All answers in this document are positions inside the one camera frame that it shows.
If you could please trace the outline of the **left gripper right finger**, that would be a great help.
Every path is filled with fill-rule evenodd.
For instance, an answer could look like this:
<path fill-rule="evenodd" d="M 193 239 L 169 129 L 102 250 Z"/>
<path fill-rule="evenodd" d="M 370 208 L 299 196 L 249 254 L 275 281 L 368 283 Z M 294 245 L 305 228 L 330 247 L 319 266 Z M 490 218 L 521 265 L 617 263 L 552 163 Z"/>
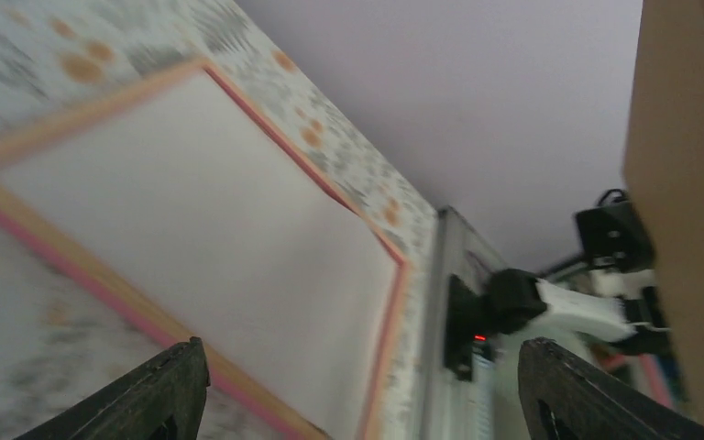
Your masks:
<path fill-rule="evenodd" d="M 522 343 L 518 392 L 532 439 L 704 439 L 704 425 L 549 338 Z"/>

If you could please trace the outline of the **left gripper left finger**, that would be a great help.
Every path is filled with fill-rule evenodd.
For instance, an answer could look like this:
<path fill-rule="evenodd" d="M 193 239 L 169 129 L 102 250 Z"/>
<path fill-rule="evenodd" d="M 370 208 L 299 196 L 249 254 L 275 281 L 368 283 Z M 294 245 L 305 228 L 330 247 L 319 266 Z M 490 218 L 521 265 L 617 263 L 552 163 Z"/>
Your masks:
<path fill-rule="evenodd" d="M 203 341 L 177 343 L 20 439 L 195 439 L 211 384 Z"/>

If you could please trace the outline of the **brown backing board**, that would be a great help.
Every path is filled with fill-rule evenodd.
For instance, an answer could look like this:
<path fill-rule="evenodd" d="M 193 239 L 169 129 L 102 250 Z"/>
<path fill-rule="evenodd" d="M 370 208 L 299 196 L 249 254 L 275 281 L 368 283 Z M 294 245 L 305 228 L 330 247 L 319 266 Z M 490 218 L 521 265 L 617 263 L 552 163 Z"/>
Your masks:
<path fill-rule="evenodd" d="M 623 175 L 704 424 L 704 1 L 643 3 Z"/>

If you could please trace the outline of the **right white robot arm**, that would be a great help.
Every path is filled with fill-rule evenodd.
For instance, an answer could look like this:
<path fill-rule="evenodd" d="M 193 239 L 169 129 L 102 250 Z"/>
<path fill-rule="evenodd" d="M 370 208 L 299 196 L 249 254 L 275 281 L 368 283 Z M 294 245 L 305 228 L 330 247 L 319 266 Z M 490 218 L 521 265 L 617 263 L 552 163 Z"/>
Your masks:
<path fill-rule="evenodd" d="M 607 190 L 574 221 L 582 246 L 578 258 L 595 294 L 522 269 L 498 271 L 485 286 L 494 332 L 510 335 L 548 324 L 591 336 L 626 356 L 668 352 L 671 329 L 658 298 L 654 246 L 628 193 Z"/>

